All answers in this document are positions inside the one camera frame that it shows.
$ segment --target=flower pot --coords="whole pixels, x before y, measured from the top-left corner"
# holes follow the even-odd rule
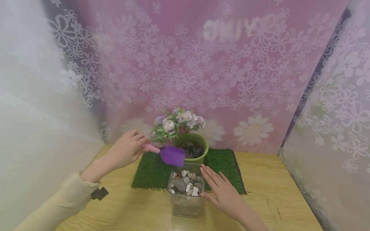
[[[194,144],[198,144],[202,148],[204,148],[204,153],[198,158],[194,159],[187,159],[185,158],[185,163],[196,163],[196,164],[202,164],[204,161],[204,157],[208,153],[208,143],[203,138],[203,136],[195,134],[195,133],[187,133],[185,134],[181,139],[176,139],[172,141],[172,146],[179,146],[182,142],[192,142]]]

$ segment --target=purple trowel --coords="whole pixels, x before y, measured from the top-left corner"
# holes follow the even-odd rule
[[[175,165],[178,167],[184,166],[185,150],[183,149],[176,148],[174,146],[166,146],[161,150],[148,143],[142,144],[140,147],[147,148],[149,151],[159,154],[165,164]]]

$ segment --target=artificial grass mat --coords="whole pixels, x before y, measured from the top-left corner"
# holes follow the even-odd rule
[[[221,171],[238,193],[246,194],[239,166],[232,150],[209,149],[207,156],[204,158],[204,164],[212,168],[216,173]],[[171,165],[163,163],[160,155],[152,152],[144,153],[131,187],[166,189],[171,168]],[[206,184],[206,191],[211,191],[208,184]]]

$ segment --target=lace curtain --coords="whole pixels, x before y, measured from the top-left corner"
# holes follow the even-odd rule
[[[199,133],[211,147],[277,153],[347,3],[330,2],[45,5],[57,12],[51,36],[106,142],[132,128],[150,136],[160,110],[180,106],[206,119]]]
[[[369,9],[348,5],[280,152],[325,231],[370,230]]]
[[[0,2],[0,224],[13,230],[102,147],[37,2]]]

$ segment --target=beige jacket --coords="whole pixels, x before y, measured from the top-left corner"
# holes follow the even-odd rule
[[[83,182],[79,173],[64,181],[60,190],[27,217],[15,231],[52,231],[83,210],[99,183]]]

